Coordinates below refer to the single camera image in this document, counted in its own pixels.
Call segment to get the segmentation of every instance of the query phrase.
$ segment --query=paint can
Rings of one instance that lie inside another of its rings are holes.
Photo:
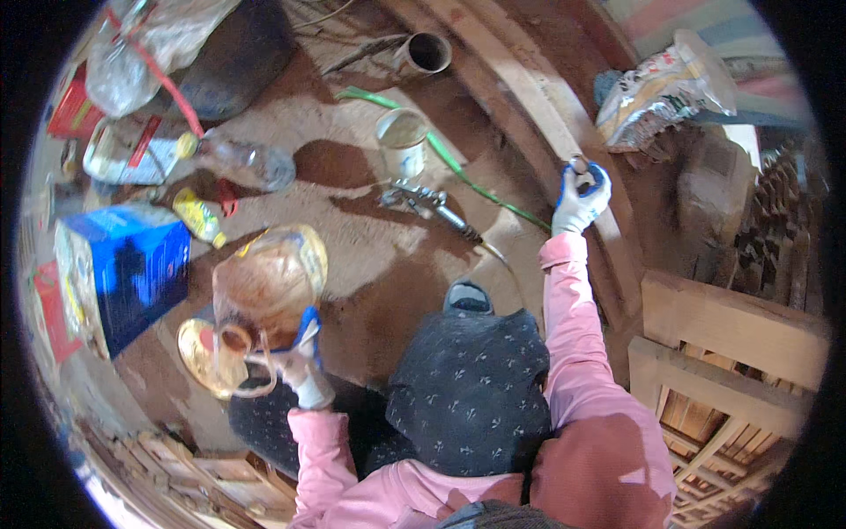
[[[414,33],[393,55],[399,73],[427,76],[442,72],[453,61],[449,41],[432,33]]]
[[[395,108],[376,122],[376,140],[390,178],[409,180],[423,172],[428,131],[426,118],[411,108]]]

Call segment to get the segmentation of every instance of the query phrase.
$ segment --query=cardboard box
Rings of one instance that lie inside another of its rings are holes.
[[[173,213],[145,203],[57,221],[69,329],[103,358],[114,359],[188,295],[190,242]]]

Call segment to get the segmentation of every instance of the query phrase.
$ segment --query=shoe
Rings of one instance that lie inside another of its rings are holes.
[[[493,316],[493,303],[481,286],[468,279],[459,279],[449,286],[443,299],[443,311],[467,311]]]

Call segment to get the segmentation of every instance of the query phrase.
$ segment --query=work glove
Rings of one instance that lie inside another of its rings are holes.
[[[579,193],[579,186],[589,184]],[[587,164],[587,173],[577,174],[568,163],[561,172],[561,196],[552,215],[552,236],[565,231],[577,234],[599,217],[611,198],[611,179],[599,165]]]
[[[320,410],[335,400],[335,391],[316,362],[319,330],[318,320],[311,320],[299,337],[297,345],[283,353],[280,362],[282,381],[297,394],[297,406],[303,410]]]

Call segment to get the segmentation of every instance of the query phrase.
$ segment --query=concrete floor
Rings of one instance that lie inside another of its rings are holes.
[[[322,9],[319,4],[294,6],[298,10],[292,15],[294,23],[319,16],[316,9]],[[527,8],[516,1],[503,2],[503,6],[548,49],[550,60],[594,112],[592,79],[607,64],[592,47],[590,36],[572,20],[553,23],[541,17],[544,13],[537,6],[531,12],[521,11]],[[113,363],[114,371],[108,369],[109,373],[91,379],[125,385],[119,388],[121,395],[128,390],[137,401],[145,420],[125,422],[126,428],[149,421],[176,431],[198,449],[242,448],[229,430],[226,403],[212,398],[184,370],[175,334],[182,321],[211,302],[214,266],[274,224],[308,223],[326,243],[329,278],[321,306],[321,353],[328,371],[356,383],[387,380],[417,322],[427,312],[440,309],[447,286],[456,278],[470,277],[486,287],[500,314],[522,306],[514,280],[495,259],[437,220],[379,207],[378,183],[386,175],[373,130],[385,110],[369,102],[332,98],[346,85],[370,91],[391,89],[389,96],[408,101],[426,114],[456,155],[466,160],[465,170],[473,181],[548,220],[552,209],[541,198],[528,165],[461,84],[448,71],[425,79],[399,78],[391,69],[390,52],[326,78],[319,75],[321,68],[360,42],[402,31],[374,3],[356,3],[342,16],[300,30],[300,49],[283,75],[244,113],[220,125],[242,140],[289,149],[297,162],[297,179],[276,194],[242,190],[239,211],[222,220],[228,244],[218,251],[197,240],[192,244],[188,300],[124,350]],[[170,190],[163,202],[186,185],[200,197],[213,199],[214,178],[189,163],[181,164],[168,182]],[[543,277],[536,254],[547,234],[457,182],[431,153],[424,179],[446,190],[449,206],[510,260],[527,308],[542,326]],[[210,206],[220,212],[216,204]],[[89,354],[86,350],[77,353]],[[612,364],[628,367],[625,358],[614,358]],[[86,409],[98,413],[92,405]]]

